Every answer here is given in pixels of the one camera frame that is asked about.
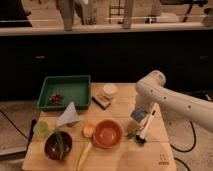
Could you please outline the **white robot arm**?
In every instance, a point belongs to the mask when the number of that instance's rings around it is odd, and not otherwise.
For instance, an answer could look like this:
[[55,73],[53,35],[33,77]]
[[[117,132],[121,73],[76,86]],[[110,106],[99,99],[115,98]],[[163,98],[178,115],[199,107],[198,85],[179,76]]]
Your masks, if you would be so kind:
[[164,87],[165,83],[166,77],[161,71],[150,72],[135,84],[137,100],[164,105],[213,132],[213,102],[169,90]]

